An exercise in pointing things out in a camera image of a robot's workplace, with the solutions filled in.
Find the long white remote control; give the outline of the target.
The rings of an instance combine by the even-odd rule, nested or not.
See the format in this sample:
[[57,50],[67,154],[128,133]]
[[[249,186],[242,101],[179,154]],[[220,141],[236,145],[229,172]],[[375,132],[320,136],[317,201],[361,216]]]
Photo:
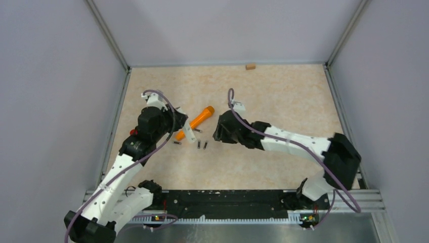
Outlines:
[[194,143],[194,142],[197,141],[197,138],[196,138],[196,136],[194,134],[193,129],[190,128],[190,120],[189,120],[189,118],[186,120],[183,128],[180,129],[180,130],[178,130],[178,132],[180,132],[180,131],[183,131],[185,133],[185,138],[183,138],[183,139],[186,139],[189,143]]

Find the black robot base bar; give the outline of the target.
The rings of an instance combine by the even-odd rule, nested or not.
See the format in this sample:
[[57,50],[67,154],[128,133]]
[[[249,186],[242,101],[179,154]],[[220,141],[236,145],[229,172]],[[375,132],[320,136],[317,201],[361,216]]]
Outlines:
[[327,195],[312,201],[294,190],[169,190],[155,194],[143,213],[168,213],[179,219],[286,219],[292,212],[329,208]]

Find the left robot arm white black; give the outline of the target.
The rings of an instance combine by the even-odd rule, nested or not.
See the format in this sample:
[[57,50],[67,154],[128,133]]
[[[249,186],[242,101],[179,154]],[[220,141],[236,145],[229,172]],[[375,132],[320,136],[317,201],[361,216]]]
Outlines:
[[137,126],[122,143],[115,162],[91,197],[65,218],[65,242],[114,242],[118,233],[133,216],[148,207],[156,209],[162,195],[149,188],[139,188],[127,199],[119,198],[131,179],[160,146],[166,134],[180,130],[188,116],[180,107],[148,106],[138,116]]

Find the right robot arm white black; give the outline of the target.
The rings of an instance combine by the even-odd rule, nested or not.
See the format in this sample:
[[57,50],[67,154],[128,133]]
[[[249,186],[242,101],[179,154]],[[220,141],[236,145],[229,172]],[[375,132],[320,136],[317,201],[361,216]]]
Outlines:
[[228,144],[239,143],[248,149],[285,152],[320,165],[322,171],[306,178],[298,189],[296,201],[304,209],[311,208],[322,195],[334,189],[352,189],[361,162],[360,154],[344,134],[310,137],[263,121],[249,123],[230,110],[220,115],[213,138]]

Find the small brown wooden block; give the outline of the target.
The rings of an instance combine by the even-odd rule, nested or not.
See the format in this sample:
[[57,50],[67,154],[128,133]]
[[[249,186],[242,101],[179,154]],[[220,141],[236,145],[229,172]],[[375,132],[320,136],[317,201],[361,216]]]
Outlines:
[[245,69],[246,70],[254,70],[254,69],[256,69],[256,64],[255,63],[246,64]]

